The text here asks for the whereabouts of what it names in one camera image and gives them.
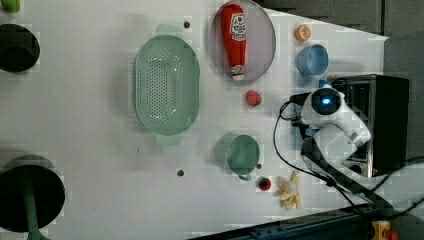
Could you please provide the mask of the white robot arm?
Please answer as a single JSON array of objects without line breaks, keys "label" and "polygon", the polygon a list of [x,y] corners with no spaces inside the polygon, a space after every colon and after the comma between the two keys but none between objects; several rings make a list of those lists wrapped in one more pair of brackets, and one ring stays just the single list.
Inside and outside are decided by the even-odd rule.
[{"label": "white robot arm", "polygon": [[303,137],[300,150],[308,173],[397,216],[399,213],[393,206],[377,193],[388,177],[369,186],[359,174],[343,165],[372,139],[368,126],[348,106],[345,95],[325,84],[312,92],[293,95],[289,101],[300,107],[292,123],[301,132],[314,131],[312,135]]}]

